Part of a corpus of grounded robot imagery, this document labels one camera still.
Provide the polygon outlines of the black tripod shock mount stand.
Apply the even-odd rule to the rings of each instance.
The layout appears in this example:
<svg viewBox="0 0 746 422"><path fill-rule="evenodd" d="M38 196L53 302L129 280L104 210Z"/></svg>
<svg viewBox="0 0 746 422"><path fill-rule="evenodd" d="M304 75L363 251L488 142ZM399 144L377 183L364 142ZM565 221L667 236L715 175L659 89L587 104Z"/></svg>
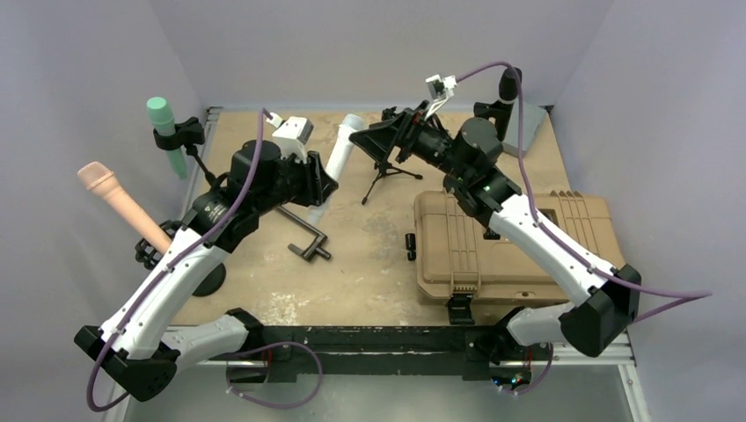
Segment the black tripod shock mount stand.
<svg viewBox="0 0 746 422"><path fill-rule="evenodd" d="M372 139L369 135L360 135L356 145L362 149L369 157L374 161L374 169L377 170L377 175L371 182L369 190L362 198L361 204L364 206L373 190L375 184L383 179L390 176L405 174L411 176L417 180L422 180L423 176L419 173L403 170L399 167L394 166L388 161L394 144L392 142L381 142Z"/></svg>

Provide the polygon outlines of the white microphone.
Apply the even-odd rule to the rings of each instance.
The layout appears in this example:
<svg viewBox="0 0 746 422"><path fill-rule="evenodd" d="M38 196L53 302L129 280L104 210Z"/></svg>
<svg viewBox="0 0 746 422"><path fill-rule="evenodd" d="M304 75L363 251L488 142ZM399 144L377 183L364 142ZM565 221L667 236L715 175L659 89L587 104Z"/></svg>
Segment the white microphone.
<svg viewBox="0 0 746 422"><path fill-rule="evenodd" d="M325 167L326 173L335 181L340 180L340 176L342 175L355 147L349 140L350 135L354 132L363 130L364 128L365 121L363 118L352 113L347 114L340 123L335 144ZM311 208L308 215L308 222L311 225L318 225L325 211L329 208L332 202L332 197L333 196L330 194L320 206Z"/></svg>

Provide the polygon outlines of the black round base clip stand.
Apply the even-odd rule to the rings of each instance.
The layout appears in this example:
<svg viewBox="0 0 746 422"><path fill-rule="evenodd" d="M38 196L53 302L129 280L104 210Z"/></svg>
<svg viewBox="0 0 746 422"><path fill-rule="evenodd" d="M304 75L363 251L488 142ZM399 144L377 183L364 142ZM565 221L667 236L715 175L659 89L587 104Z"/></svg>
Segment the black round base clip stand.
<svg viewBox="0 0 746 422"><path fill-rule="evenodd" d="M491 104L475 102L473 105L473 114L477 118L485 120L492 119L497 132L497 138L503 142L508 132L508 126L512 115L515 102L503 102L497 100Z"/></svg>

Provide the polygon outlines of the black microphone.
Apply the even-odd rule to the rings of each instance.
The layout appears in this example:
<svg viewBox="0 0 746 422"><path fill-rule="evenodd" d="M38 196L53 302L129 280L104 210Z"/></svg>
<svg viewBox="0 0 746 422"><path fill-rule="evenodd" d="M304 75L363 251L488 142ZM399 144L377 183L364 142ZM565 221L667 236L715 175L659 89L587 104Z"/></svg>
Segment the black microphone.
<svg viewBox="0 0 746 422"><path fill-rule="evenodd" d="M513 103L518 97L523 72L519 68L505 68L498 85L499 100L504 104Z"/></svg>

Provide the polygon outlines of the pink microphone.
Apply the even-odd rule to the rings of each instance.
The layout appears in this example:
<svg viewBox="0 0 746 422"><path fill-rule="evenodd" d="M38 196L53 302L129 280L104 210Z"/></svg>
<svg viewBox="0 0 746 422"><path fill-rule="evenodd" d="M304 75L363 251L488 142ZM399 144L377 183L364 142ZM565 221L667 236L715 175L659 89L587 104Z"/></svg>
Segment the pink microphone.
<svg viewBox="0 0 746 422"><path fill-rule="evenodd" d="M122 187L113 171L94 161L82 167L77 177L88 191L104 200L157 252L169 250L172 240Z"/></svg>

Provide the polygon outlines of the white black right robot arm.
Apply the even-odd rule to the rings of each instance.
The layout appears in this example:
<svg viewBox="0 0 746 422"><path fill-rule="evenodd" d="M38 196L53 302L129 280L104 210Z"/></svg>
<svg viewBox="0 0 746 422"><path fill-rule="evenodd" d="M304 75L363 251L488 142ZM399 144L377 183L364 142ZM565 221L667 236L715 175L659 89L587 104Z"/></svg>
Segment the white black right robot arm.
<svg viewBox="0 0 746 422"><path fill-rule="evenodd" d="M500 355L514 358L527 346L563 342L595 358L635 319L639 272L598 257L538 212L533 196L497 168L502 142L489 120L471 117L450 136L420 113L402 112L349 140L372 158L397 148L398 162L416 156L442 171L444 188L466 215L515 244L565 293L567 304L504 317L494 334Z"/></svg>

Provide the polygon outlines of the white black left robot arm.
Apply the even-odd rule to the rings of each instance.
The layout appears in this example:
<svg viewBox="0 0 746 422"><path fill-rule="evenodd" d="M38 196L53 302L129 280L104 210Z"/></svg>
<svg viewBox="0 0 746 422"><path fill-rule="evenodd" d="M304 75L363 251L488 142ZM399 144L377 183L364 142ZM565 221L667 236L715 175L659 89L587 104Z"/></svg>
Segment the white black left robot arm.
<svg viewBox="0 0 746 422"><path fill-rule="evenodd" d="M298 155L270 141L245 143L216 186L194 200L133 296L103 324L82 327L75 343L96 371L141 402L196 363L221 355L249 360L269 351L262 323L240 308L183 331L169 327L197 287L257 230L262 215L288 203L318 206L337 186L317 151Z"/></svg>

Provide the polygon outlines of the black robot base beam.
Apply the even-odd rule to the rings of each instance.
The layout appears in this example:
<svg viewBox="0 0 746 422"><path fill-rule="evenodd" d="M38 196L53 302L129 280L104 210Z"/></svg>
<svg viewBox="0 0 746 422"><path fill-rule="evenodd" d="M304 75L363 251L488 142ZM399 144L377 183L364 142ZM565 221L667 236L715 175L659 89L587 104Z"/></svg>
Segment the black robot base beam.
<svg viewBox="0 0 746 422"><path fill-rule="evenodd" d="M488 381L530 363L544 363L542 346L514 346L501 329L473 326L266 326L247 345L219 359L267 360L270 382L299 375L455 376Z"/></svg>

